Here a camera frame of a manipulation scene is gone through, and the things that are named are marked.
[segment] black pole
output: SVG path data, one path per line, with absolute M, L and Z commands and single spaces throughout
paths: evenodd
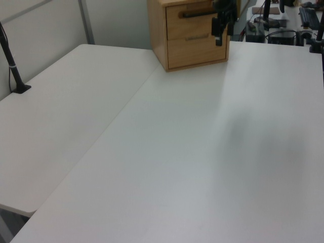
M 268 21 L 269 18 L 270 4 L 271 4 L 271 0 L 265 0 L 264 9 L 263 9 L 263 19 L 266 21 Z
M 23 81 L 21 80 L 21 77 L 19 75 L 15 60 L 14 60 L 14 58 L 13 58 L 13 56 L 11 54 L 11 51 L 9 49 L 9 43 L 8 43 L 4 28 L 1 25 L 1 22 L 0 22 L 0 43 L 1 43 L 2 49 L 3 49 L 4 53 L 5 53 L 6 59 L 8 61 L 10 70 L 12 72 L 12 75 L 14 76 L 15 81 L 16 81 L 16 89 L 13 90 L 13 92 L 18 93 L 18 94 L 22 94 L 26 90 L 29 90 L 31 88 L 31 86 L 25 85 L 23 83 Z

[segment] wall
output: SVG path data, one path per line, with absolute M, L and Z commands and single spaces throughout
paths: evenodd
M 24 82 L 87 43 L 77 0 L 50 1 L 3 27 Z M 0 50 L 0 100 L 9 95 L 8 75 L 8 63 Z
M 151 49 L 146 0 L 83 0 L 96 45 Z

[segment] electronic equipment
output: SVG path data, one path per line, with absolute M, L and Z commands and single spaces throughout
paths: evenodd
M 10 49 L 9 49 L 9 43 L 8 43 L 6 32 L 3 28 L 3 26 L 1 25 L 1 22 L 0 22 L 0 44 L 2 46 L 4 53 L 5 53 L 5 56 L 8 61 L 9 68 L 12 72 L 12 75 L 14 76 L 15 81 L 16 81 L 16 89 L 14 89 L 12 92 L 22 94 L 25 91 L 29 90 L 31 88 L 31 86 L 24 84 L 21 80 L 16 63 L 15 63 L 14 58 L 11 54 Z
M 302 20 L 302 26 L 309 27 L 314 30 L 319 29 L 319 20 L 314 9 L 299 8 L 299 14 Z
M 268 35 L 269 44 L 293 46 L 295 33 L 292 29 L 270 29 Z
M 271 28 L 285 27 L 278 20 L 269 18 L 271 0 L 264 1 L 263 16 L 254 19 L 255 23 L 262 23 L 266 30 Z M 285 0 L 279 0 L 279 8 L 282 13 L 285 12 Z
M 246 42 L 264 43 L 264 27 L 261 23 L 246 23 Z

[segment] black device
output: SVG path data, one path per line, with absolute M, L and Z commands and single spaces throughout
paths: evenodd
M 227 35 L 233 35 L 234 23 L 237 21 L 236 0 L 213 0 L 217 18 L 212 18 L 212 35 L 216 45 L 223 45 L 223 33 L 227 26 Z
M 268 43 L 293 46 L 295 32 L 292 29 L 270 29 Z
M 261 23 L 246 23 L 246 42 L 264 43 L 264 27 Z
M 319 29 L 319 20 L 314 9 L 299 8 L 299 14 L 302 20 L 302 26 L 314 30 Z
M 320 19 L 319 28 L 317 32 L 317 37 L 312 41 L 311 47 L 309 48 L 309 52 L 311 53 L 323 53 L 323 33 L 324 33 L 324 13 L 322 13 L 322 17 Z
M 264 1 L 263 16 L 255 18 L 254 22 L 262 23 L 266 30 L 269 30 L 271 28 L 285 27 L 286 25 L 283 22 L 280 23 L 278 20 L 269 18 L 270 4 L 271 4 L 271 0 Z M 285 1 L 284 0 L 279 0 L 279 8 L 282 13 L 285 12 Z
M 12 72 L 12 75 L 15 78 L 15 81 L 16 81 L 16 89 L 14 89 L 12 92 L 22 94 L 25 91 L 29 90 L 31 88 L 31 86 L 24 84 L 23 81 L 21 80 L 16 63 L 15 63 L 14 58 L 11 54 L 10 49 L 9 49 L 9 43 L 8 43 L 8 38 L 7 38 L 6 32 L 5 32 L 1 22 L 0 22 L 0 43 L 1 43 L 2 49 L 5 53 L 6 59 L 8 61 L 9 68 Z
M 324 4 L 313 4 L 311 2 L 305 2 L 301 5 L 303 8 L 311 8 L 311 9 L 320 9 L 320 8 L 323 8 L 324 7 Z

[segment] monitor arm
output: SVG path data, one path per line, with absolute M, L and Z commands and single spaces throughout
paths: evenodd
M 16 89 L 13 90 L 13 93 L 22 94 L 26 90 L 29 90 L 31 88 L 31 86 L 24 84 L 21 80 L 16 63 L 15 63 L 14 58 L 11 54 L 10 49 L 9 49 L 8 39 L 7 39 L 5 30 L 1 25 L 1 22 L 0 22 L 0 44 L 2 46 L 4 53 L 5 53 L 5 56 L 8 61 L 9 68 L 12 72 L 12 75 L 14 76 L 15 81 L 16 81 Z
M 212 18 L 212 35 L 215 36 L 216 45 L 222 46 L 227 24 L 227 35 L 233 35 L 234 23 L 237 21 L 236 0 L 213 0 L 213 8 L 217 18 Z
M 309 52 L 311 52 L 311 53 L 322 53 L 322 49 L 323 49 L 323 41 L 322 41 L 323 33 L 324 33 L 324 12 L 322 13 L 322 17 L 320 19 L 317 37 L 312 42 L 312 45 L 309 48 Z

